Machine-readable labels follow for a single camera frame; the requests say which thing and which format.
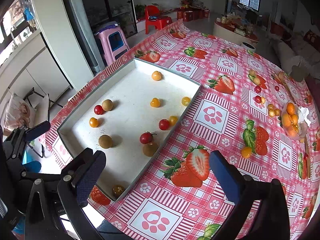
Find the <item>white shallow tray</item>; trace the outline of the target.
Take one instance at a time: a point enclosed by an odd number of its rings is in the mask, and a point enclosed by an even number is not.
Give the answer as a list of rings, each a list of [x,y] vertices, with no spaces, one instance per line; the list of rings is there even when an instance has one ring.
[[[153,63],[132,59],[108,76],[93,89],[67,116],[57,129],[66,150],[76,157],[85,148],[100,150],[99,138],[106,134],[113,145],[105,149],[106,165],[97,180],[97,187],[111,200],[114,185],[129,192],[153,162],[143,153],[140,135],[154,134],[159,147],[169,140],[174,126],[162,131],[159,121],[176,116],[182,119],[188,108],[181,104],[183,97],[194,100],[200,84],[182,74]],[[150,106],[153,98],[161,106]],[[94,107],[104,100],[113,101],[113,109],[96,115]]]

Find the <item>orange kumquat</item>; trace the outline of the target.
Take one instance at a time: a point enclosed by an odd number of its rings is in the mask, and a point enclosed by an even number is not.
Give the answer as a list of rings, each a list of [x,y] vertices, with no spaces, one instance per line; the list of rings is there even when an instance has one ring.
[[[161,101],[158,98],[153,98],[150,102],[150,106],[154,108],[158,108],[161,106]]]

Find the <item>tan longan fruit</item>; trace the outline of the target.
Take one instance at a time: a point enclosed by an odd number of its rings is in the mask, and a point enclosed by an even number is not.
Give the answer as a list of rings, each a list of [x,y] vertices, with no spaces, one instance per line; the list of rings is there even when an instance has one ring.
[[[256,86],[259,86],[260,85],[260,79],[258,77],[254,77],[253,78],[253,83],[256,85]]]
[[[100,136],[98,142],[99,142],[100,147],[102,147],[104,149],[111,148],[113,145],[112,138],[106,134]]]
[[[250,70],[250,71],[249,71],[249,75],[250,75],[250,76],[255,76],[255,75],[256,75],[256,73],[255,73],[255,71],[254,71],[254,70]]]
[[[108,112],[108,111],[111,111],[113,109],[114,104],[113,104],[112,100],[106,99],[106,100],[103,101],[101,106],[102,106],[102,108],[103,108],[103,110],[105,112]]]

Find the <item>pink plastic stool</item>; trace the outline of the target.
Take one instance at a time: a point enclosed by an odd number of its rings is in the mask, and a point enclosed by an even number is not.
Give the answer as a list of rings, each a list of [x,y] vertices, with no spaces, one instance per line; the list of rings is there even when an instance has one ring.
[[[102,56],[108,66],[129,51],[124,32],[116,21],[103,24],[94,35],[101,43]]]

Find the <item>grey sofa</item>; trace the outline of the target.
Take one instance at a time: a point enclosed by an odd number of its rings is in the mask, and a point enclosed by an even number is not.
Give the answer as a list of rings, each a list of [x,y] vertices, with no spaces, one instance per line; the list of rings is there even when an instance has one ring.
[[[270,41],[286,74],[297,82],[308,76],[319,81],[319,51],[302,35],[295,34],[290,46],[279,38],[271,38]]]

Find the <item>red plastic chair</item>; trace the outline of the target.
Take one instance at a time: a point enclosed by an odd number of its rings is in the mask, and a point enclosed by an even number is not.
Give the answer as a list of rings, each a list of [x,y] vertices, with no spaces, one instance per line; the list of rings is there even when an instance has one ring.
[[[160,10],[154,5],[145,7],[145,33],[149,33],[149,27],[154,26],[156,30],[161,30],[164,27],[172,24],[172,19],[169,16],[162,16]]]

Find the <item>pink strawberry tablecloth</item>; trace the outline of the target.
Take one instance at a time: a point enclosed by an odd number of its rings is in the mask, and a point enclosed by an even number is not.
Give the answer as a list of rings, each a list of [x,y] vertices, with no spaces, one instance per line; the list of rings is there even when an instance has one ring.
[[[319,121],[305,82],[296,82],[262,56],[213,35],[189,30],[180,21],[146,38],[73,96],[52,120],[46,147],[60,166],[71,161],[57,129],[88,94],[132,58],[173,70],[201,84],[200,92],[159,158],[119,203],[93,207],[133,239],[155,239],[143,218],[179,218],[165,239],[209,239],[231,213],[233,203],[213,174],[199,188],[178,187],[160,171],[188,148],[219,150],[227,161],[260,181],[280,180],[289,212],[290,237],[298,239],[311,222],[319,189]],[[260,85],[253,78],[260,79]],[[255,96],[261,103],[256,103]],[[281,125],[288,101],[302,108],[309,126],[302,140],[290,139]]]

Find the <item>yellow fruit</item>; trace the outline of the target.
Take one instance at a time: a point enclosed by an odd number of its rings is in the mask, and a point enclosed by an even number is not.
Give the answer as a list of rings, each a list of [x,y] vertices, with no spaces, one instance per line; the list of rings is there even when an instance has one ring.
[[[191,98],[185,96],[181,100],[181,104],[187,107],[191,103]]]

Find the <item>round coffee table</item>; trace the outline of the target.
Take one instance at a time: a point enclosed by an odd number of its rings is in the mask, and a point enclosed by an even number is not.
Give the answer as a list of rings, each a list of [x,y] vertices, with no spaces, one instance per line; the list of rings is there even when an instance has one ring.
[[[213,35],[237,45],[241,45],[243,42],[256,45],[259,38],[253,31],[248,33],[247,27],[251,27],[251,25],[240,16],[222,15],[214,22]]]

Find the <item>red cherry tomato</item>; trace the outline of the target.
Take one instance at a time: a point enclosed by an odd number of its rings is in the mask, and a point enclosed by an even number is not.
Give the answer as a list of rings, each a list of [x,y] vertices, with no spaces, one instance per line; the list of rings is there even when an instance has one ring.
[[[96,115],[102,115],[102,114],[105,113],[105,111],[104,111],[104,109],[102,108],[101,105],[96,105],[94,107],[94,112],[95,112]]]
[[[159,129],[165,131],[170,128],[170,122],[167,119],[162,119],[159,121]]]
[[[262,99],[261,99],[261,97],[260,96],[255,96],[255,98],[254,98],[254,100],[255,100],[255,102],[256,103],[261,103],[262,102]]]

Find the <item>red cushion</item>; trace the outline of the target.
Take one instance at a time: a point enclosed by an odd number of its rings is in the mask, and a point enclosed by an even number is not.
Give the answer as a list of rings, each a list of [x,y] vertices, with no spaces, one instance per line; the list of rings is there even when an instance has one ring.
[[[313,47],[319,47],[319,36],[311,29],[304,35],[303,40],[311,44]]]

